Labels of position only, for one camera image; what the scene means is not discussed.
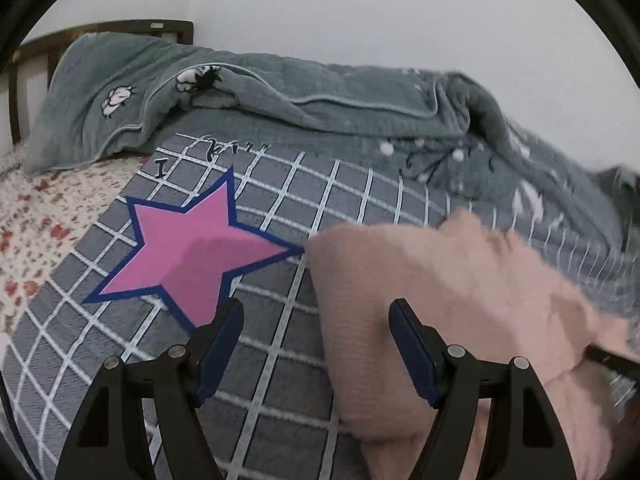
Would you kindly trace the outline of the pink knitted sweater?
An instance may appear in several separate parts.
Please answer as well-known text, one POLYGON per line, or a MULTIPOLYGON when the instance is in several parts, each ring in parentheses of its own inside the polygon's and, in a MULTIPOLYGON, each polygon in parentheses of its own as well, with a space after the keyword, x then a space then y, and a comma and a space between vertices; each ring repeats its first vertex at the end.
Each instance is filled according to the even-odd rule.
POLYGON ((528 359, 579 478, 616 471, 638 443, 608 373, 582 356, 590 344, 629 356, 628 323, 593 307, 515 232, 460 209, 437 229, 339 224, 311 237, 306 257, 338 410, 373 478, 407 478, 435 418, 388 328, 398 298, 477 358, 528 359))

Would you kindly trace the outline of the floral bed sheet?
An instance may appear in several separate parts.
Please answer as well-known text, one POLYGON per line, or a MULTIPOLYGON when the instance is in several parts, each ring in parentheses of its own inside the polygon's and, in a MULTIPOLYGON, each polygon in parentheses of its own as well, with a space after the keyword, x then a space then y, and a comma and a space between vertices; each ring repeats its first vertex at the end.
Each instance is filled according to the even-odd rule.
POLYGON ((1 347, 44 280, 146 162, 125 154, 28 178, 27 145, 1 157, 1 347))

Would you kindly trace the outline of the grey checked duvet with stars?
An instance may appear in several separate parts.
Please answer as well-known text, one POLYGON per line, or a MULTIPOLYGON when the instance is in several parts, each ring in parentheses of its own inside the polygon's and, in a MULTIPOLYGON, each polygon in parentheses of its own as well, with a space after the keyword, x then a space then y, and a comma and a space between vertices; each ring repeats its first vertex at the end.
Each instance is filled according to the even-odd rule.
POLYGON ((366 478, 334 419, 309 272, 286 248, 343 220, 436 226, 461 203, 339 160, 174 136, 42 284, 13 334, 3 371, 30 457, 54 477, 107 356, 157 356, 236 295, 244 332, 202 417, 218 458, 232 460, 258 410, 242 478, 366 478))

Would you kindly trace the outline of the grey-green quilted blanket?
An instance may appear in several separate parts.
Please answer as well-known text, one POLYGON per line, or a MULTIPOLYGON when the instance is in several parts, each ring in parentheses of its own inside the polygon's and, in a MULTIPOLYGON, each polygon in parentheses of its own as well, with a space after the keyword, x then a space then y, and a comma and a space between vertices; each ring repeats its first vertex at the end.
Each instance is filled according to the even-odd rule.
POLYGON ((175 133, 240 151, 296 148, 371 167, 633 250, 631 174, 593 174, 503 113, 462 73, 324 65, 100 32, 63 54, 26 174, 150 152, 175 133))

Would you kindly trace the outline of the dark wooden headboard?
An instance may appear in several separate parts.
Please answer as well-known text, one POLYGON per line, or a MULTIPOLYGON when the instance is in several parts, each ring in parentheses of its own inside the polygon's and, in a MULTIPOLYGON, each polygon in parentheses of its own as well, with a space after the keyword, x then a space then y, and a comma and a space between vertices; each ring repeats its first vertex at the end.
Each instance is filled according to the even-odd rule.
POLYGON ((50 87, 53 74, 62 55, 68 47, 82 36, 93 32, 121 32, 122 34, 141 35, 156 38, 170 37, 177 44, 192 46, 194 24, 185 20, 123 20, 77 25, 71 28, 51 32, 19 46, 9 58, 6 69, 8 76, 8 113, 12 145, 17 146, 23 140, 20 125, 20 106, 18 105, 18 70, 33 58, 47 58, 47 87, 50 87))

